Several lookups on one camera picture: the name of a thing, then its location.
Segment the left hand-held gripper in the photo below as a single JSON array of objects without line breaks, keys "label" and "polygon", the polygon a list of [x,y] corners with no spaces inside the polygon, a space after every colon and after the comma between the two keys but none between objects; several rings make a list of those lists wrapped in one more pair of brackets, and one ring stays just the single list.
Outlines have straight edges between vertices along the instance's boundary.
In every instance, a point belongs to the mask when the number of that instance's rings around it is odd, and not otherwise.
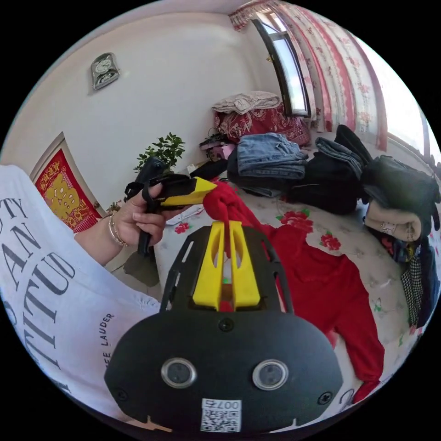
[{"label": "left hand-held gripper", "polygon": [[[149,195],[149,189],[157,184],[162,186],[156,198]],[[147,212],[175,210],[181,206],[201,204],[204,197],[212,192],[217,184],[200,177],[191,178],[183,174],[162,174],[145,182],[135,181],[127,185],[124,201],[127,202],[141,193],[147,202]]]}]

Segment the person's left hand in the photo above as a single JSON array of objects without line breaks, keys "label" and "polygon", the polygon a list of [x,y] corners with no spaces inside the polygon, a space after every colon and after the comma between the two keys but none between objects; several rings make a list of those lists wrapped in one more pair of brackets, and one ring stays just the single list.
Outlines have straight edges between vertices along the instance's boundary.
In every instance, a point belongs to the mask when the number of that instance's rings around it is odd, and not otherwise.
[{"label": "person's left hand", "polygon": [[138,244],[141,232],[151,235],[149,245],[156,245],[163,237],[166,221],[185,211],[188,207],[177,210],[151,211],[142,192],[128,200],[113,216],[114,226],[119,238],[130,246]]}]

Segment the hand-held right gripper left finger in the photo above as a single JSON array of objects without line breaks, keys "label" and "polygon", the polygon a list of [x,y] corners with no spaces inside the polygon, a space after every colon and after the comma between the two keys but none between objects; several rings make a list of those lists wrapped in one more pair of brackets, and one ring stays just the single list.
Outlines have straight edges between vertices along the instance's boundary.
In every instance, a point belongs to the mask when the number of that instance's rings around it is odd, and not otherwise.
[{"label": "hand-held right gripper left finger", "polygon": [[214,222],[209,231],[192,300],[198,307],[219,307],[223,289],[225,226]]}]

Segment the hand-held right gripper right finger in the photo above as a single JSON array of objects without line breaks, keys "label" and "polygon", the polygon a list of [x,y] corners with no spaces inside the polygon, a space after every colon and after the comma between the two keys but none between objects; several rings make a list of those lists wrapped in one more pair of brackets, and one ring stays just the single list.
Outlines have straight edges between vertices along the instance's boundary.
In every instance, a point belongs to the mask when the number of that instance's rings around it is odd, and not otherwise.
[{"label": "hand-held right gripper right finger", "polygon": [[235,308],[254,308],[260,293],[242,224],[229,222],[232,296]]}]

